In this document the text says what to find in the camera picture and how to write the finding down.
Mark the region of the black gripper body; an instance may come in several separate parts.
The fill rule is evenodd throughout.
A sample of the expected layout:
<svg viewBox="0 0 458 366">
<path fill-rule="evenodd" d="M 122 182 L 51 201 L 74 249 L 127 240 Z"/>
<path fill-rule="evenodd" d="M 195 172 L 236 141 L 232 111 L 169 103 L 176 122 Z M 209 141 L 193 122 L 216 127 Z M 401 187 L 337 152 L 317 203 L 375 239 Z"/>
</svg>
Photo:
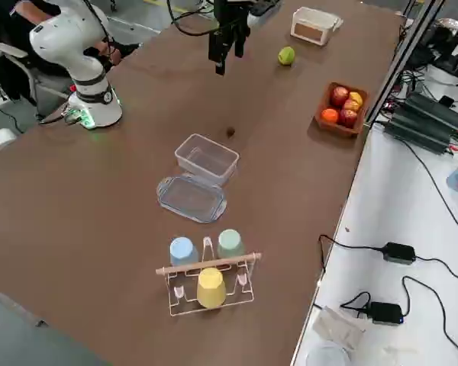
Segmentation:
<svg viewBox="0 0 458 366">
<path fill-rule="evenodd" d="M 246 24 L 249 14 L 248 1 L 214 0 L 213 6 L 219 31 L 241 23 Z"/>
</svg>

